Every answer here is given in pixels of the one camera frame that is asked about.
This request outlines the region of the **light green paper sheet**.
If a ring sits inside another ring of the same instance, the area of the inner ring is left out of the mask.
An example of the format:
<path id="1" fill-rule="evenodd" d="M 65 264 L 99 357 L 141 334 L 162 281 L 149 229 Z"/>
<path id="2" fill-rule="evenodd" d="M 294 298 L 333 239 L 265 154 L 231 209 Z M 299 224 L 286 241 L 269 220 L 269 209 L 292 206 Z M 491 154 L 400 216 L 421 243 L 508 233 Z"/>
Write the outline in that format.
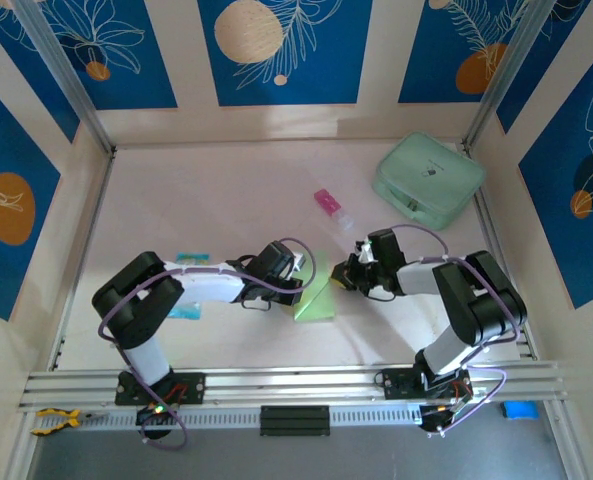
<path id="1" fill-rule="evenodd" d="M 330 263 L 322 250 L 314 251 L 316 274 L 293 306 L 293 320 L 311 323 L 331 320 L 335 316 L 335 302 L 330 284 Z"/>

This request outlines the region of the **aluminium corner post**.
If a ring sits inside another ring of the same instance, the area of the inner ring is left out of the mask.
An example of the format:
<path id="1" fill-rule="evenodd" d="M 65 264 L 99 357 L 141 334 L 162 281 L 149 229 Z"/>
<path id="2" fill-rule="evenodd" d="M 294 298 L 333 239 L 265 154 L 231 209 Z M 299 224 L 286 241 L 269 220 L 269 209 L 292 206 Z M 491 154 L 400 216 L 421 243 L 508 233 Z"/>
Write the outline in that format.
<path id="1" fill-rule="evenodd" d="M 480 140 L 487 123 L 512 85 L 525 58 L 531 51 L 543 25 L 551 14 L 557 0 L 530 0 L 525 16 L 517 25 L 515 34 L 503 55 L 500 65 L 492 76 L 471 120 L 461 145 L 470 155 Z"/>
<path id="2" fill-rule="evenodd" d="M 102 126 L 87 91 L 48 24 L 39 5 L 33 0 L 9 0 L 20 24 L 58 84 L 68 103 L 89 131 L 100 149 L 112 159 L 115 145 Z"/>

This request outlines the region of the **yellow handled pliers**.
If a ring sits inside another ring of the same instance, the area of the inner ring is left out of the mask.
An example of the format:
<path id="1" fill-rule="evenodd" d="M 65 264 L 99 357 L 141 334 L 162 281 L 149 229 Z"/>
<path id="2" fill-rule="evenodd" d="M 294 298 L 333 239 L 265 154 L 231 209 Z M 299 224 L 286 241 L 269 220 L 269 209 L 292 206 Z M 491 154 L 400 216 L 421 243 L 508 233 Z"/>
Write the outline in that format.
<path id="1" fill-rule="evenodd" d="M 75 429 L 108 416 L 107 413 L 99 411 L 64 410 L 59 408 L 45 408 L 37 411 L 35 415 L 41 420 L 48 419 L 50 421 L 47 427 L 31 430 L 31 434 L 38 437 L 49 436 L 65 429 Z"/>

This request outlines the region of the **mint green zip pouch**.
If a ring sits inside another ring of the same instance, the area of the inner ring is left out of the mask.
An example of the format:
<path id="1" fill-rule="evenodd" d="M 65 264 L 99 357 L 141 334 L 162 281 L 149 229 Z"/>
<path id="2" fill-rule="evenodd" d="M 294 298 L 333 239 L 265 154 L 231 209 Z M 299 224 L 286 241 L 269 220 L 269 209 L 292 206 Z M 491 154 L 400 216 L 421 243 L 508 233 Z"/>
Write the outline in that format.
<path id="1" fill-rule="evenodd" d="M 443 230 L 462 213 L 485 177 L 476 161 L 413 132 L 380 161 L 372 189 L 406 218 Z"/>

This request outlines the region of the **pink capped clear tube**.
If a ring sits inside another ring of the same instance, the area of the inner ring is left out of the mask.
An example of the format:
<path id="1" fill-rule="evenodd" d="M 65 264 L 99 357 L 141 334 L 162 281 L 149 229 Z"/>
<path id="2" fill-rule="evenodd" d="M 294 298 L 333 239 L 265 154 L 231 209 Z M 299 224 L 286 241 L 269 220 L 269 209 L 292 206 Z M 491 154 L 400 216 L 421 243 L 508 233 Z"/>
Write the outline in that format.
<path id="1" fill-rule="evenodd" d="M 343 230 L 348 230 L 353 226 L 352 217 L 347 214 L 328 190 L 318 190 L 313 194 L 313 198 L 326 215 L 333 219 Z"/>

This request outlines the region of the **blue wet wipes packet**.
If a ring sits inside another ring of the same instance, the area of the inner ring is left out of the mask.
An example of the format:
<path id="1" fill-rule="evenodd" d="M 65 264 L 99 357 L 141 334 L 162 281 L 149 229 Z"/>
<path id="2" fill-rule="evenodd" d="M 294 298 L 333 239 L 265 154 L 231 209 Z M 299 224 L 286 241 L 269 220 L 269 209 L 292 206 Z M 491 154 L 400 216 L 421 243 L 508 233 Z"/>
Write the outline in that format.
<path id="1" fill-rule="evenodd" d="M 178 253 L 175 262 L 186 266 L 206 266 L 209 263 L 208 253 Z M 199 320 L 201 317 L 201 304 L 197 302 L 176 304 L 170 311 L 169 317 L 173 319 Z"/>

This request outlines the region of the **black plastic block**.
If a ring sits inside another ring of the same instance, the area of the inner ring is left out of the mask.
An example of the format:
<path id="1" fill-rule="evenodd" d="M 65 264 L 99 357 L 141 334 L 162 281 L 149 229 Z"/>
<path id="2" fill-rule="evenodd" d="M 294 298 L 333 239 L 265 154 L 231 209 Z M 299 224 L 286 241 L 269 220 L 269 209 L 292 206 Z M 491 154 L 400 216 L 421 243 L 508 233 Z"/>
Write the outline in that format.
<path id="1" fill-rule="evenodd" d="M 330 435 L 328 406 L 262 406 L 260 435 L 265 437 L 322 437 Z"/>

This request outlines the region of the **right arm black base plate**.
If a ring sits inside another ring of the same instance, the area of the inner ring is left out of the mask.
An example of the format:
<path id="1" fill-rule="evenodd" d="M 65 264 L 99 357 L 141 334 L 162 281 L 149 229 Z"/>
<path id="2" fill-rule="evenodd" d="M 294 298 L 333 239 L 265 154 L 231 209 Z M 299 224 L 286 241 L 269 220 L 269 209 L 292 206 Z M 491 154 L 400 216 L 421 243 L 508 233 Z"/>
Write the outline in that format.
<path id="1" fill-rule="evenodd" d="M 382 388 L 387 400 L 435 400 L 473 397 L 467 370 L 456 370 L 435 376 L 418 368 L 389 368 L 381 372 Z"/>

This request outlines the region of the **blue sponge block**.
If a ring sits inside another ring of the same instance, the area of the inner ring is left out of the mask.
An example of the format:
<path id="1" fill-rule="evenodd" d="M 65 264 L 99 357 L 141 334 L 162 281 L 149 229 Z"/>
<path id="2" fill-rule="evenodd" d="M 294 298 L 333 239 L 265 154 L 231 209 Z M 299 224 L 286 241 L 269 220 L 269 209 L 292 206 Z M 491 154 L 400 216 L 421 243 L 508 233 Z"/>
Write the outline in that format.
<path id="1" fill-rule="evenodd" d="M 501 403 L 503 416 L 509 420 L 537 420 L 538 406 L 533 401 L 506 401 Z"/>

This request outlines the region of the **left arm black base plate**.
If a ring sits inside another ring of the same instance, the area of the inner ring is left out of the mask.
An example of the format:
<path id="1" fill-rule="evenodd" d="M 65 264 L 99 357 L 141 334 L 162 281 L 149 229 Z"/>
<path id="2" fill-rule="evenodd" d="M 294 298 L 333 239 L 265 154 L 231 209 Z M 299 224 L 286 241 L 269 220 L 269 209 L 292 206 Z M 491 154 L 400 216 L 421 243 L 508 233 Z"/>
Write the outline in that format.
<path id="1" fill-rule="evenodd" d="M 171 372 L 150 386 L 168 404 L 200 405 L 205 394 L 206 375 L 199 373 Z M 114 403 L 118 406 L 145 406 L 154 397 L 136 380 L 133 374 L 121 372 L 118 376 Z"/>

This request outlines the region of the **aluminium rail frame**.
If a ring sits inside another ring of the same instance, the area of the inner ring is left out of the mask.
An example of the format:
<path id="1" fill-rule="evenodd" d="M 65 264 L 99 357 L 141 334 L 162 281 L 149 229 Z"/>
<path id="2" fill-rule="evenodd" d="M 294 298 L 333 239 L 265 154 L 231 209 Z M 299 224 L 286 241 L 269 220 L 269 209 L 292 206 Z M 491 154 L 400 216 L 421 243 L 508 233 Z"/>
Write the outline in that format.
<path id="1" fill-rule="evenodd" d="M 206 375 L 203 403 L 188 407 L 245 408 L 301 405 L 381 405 L 387 402 L 443 404 L 444 400 L 387 400 L 383 369 L 400 364 L 336 367 L 276 367 L 243 369 L 179 369 L 177 373 Z M 60 370 L 29 375 L 19 400 L 23 411 L 47 407 L 110 409 L 120 370 Z M 479 364 L 468 369 L 473 402 L 483 399 L 564 400 L 568 396 L 562 369 L 549 361 L 510 361 Z"/>

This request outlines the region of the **aluminium side rail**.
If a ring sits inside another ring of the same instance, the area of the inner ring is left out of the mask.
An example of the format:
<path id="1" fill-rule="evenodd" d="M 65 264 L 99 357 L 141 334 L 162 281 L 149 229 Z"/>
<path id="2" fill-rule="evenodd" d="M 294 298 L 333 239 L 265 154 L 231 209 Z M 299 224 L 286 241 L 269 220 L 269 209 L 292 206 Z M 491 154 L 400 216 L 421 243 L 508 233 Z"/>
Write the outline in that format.
<path id="1" fill-rule="evenodd" d="M 512 267 L 509 265 L 501 239 L 500 223 L 493 208 L 492 170 L 485 167 L 485 179 L 468 201 L 463 216 L 467 221 L 468 231 L 467 252 L 487 250 L 497 261 L 501 271 L 508 277 L 510 283 L 517 289 Z M 539 359 L 534 349 L 531 330 L 528 323 L 519 328 L 518 337 L 512 342 L 489 343 L 476 358 L 476 362 L 491 361 L 535 361 Z"/>
<path id="2" fill-rule="evenodd" d="M 50 353 L 46 360 L 46 369 L 48 371 L 54 371 L 59 366 L 73 303 L 84 271 L 88 251 L 102 209 L 105 193 L 111 178 L 115 158 L 116 149 L 113 149 L 102 168 L 102 174 L 97 180 L 92 182 L 91 193 L 88 196 L 81 213 L 80 222 L 74 236 L 68 263 L 65 269 L 64 285 L 67 287 L 67 291 L 66 296 L 60 302 L 60 318 L 54 333 Z"/>

